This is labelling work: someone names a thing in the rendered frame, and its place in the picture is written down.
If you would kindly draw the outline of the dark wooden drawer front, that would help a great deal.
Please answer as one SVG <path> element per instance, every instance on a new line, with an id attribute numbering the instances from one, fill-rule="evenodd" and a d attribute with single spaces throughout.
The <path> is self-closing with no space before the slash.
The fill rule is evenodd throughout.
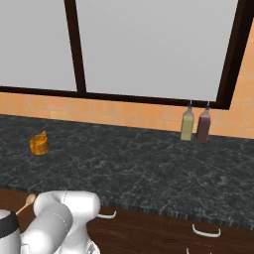
<path id="1" fill-rule="evenodd" d="M 94 218 L 87 230 L 101 254 L 162 254 L 161 226 L 159 215 L 117 208 L 113 219 Z"/>
<path id="2" fill-rule="evenodd" d="M 164 218 L 163 254 L 254 254 L 254 232 L 179 218 Z"/>

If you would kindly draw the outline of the wooden spoon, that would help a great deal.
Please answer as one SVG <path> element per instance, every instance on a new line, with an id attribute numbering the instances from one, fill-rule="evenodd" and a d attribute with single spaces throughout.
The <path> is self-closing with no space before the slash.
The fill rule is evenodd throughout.
<path id="1" fill-rule="evenodd" d="M 25 204 L 16 212 L 16 214 L 19 215 L 25 208 L 27 208 L 29 205 L 32 205 L 35 200 L 36 195 L 34 193 L 29 194 L 26 198 Z"/>

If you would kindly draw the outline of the open dark wooden drawer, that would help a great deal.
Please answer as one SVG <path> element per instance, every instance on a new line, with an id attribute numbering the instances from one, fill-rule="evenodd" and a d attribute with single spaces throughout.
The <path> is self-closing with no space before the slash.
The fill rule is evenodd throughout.
<path id="1" fill-rule="evenodd" d="M 26 202 L 28 192 L 21 190 L 0 189 L 0 209 L 18 211 Z M 29 205 L 19 215 L 20 232 L 23 233 L 35 219 L 33 207 Z"/>

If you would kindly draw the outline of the yellow-green oil bottle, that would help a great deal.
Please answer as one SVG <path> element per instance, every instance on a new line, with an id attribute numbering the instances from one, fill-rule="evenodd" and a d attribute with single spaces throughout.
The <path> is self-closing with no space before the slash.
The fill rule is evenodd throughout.
<path id="1" fill-rule="evenodd" d="M 183 114 L 182 128 L 181 128 L 181 139 L 184 141 L 191 140 L 192 128 L 194 122 L 194 115 L 192 112 L 192 106 L 188 107 L 188 110 Z"/>

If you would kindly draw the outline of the dark red sauce bottle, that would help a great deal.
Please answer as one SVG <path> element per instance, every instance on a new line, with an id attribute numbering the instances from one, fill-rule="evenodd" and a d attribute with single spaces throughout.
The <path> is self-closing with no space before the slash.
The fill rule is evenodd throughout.
<path id="1" fill-rule="evenodd" d="M 197 130 L 196 130 L 196 140 L 200 143 L 205 143 L 208 139 L 208 132 L 210 128 L 210 114 L 209 107 L 206 106 L 204 111 L 199 115 Z"/>

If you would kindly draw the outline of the dark-framed window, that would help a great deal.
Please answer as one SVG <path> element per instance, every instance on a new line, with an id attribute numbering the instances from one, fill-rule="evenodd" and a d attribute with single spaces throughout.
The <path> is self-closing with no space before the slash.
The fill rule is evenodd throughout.
<path id="1" fill-rule="evenodd" d="M 229 109 L 254 0 L 0 0 L 0 91 Z"/>

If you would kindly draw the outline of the orange measuring cup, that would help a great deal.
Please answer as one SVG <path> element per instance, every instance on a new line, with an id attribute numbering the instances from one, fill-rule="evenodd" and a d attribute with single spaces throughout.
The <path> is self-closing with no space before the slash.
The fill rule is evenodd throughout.
<path id="1" fill-rule="evenodd" d="M 49 140 L 45 131 L 30 140 L 30 150 L 35 155 L 45 155 L 50 150 Z"/>

